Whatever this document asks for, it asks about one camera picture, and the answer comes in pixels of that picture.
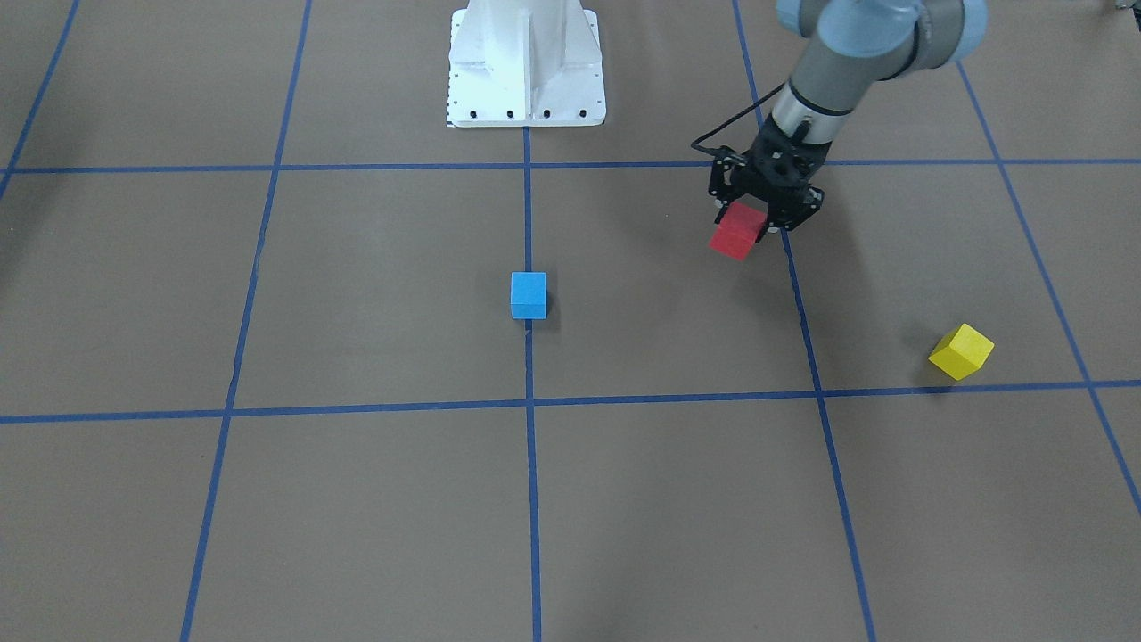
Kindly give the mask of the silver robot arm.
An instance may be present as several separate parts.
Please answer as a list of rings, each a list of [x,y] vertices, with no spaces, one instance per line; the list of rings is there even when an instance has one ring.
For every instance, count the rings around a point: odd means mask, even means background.
[[[776,13],[807,47],[767,94],[772,109],[750,149],[709,149],[717,224],[758,200],[767,210],[752,224],[755,241],[819,211],[825,195],[814,177],[872,86],[963,60],[988,25],[984,1],[778,1]]]

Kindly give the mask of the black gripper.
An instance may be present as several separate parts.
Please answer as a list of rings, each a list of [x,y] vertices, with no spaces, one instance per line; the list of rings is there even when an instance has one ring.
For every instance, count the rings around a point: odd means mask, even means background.
[[[793,231],[820,211],[825,190],[811,179],[824,166],[831,143],[808,143],[810,125],[801,123],[794,135],[766,120],[744,157],[714,157],[710,163],[709,195],[717,201],[714,224],[721,224],[731,204],[742,196],[762,201],[766,222],[758,243],[775,231]]]

